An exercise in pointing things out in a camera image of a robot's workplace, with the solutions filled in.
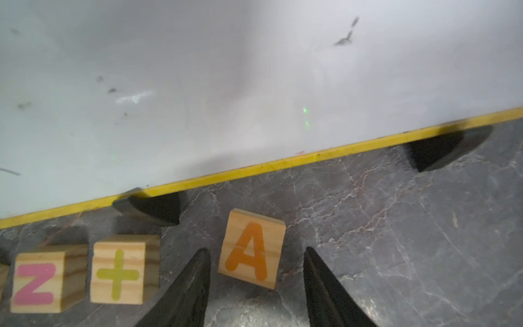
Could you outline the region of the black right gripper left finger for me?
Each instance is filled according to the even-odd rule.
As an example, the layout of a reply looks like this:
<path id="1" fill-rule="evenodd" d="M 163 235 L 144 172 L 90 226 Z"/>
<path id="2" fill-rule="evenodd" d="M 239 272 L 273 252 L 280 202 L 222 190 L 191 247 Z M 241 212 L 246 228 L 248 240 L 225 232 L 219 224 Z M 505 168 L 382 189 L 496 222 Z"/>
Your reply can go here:
<path id="1" fill-rule="evenodd" d="M 138 326 L 203 326 L 211 283 L 211 253 L 197 250 Z"/>

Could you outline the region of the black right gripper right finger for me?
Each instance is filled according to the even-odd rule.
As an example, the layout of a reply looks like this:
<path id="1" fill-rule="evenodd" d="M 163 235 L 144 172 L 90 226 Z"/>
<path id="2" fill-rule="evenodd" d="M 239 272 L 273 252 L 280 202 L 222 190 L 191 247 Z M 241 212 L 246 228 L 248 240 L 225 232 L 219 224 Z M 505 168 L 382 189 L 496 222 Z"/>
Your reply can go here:
<path id="1" fill-rule="evenodd" d="M 303 272 L 311 326 L 376 326 L 312 247 L 305 250 Z"/>

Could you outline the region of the wooden block orange A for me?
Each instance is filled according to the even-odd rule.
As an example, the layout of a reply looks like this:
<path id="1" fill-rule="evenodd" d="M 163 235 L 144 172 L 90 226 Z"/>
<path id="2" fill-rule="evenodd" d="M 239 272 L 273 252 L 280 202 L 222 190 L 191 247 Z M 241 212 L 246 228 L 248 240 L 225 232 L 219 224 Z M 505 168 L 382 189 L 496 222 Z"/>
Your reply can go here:
<path id="1" fill-rule="evenodd" d="M 265 287 L 276 287 L 286 224 L 257 213 L 230 211 L 218 273 Z"/>

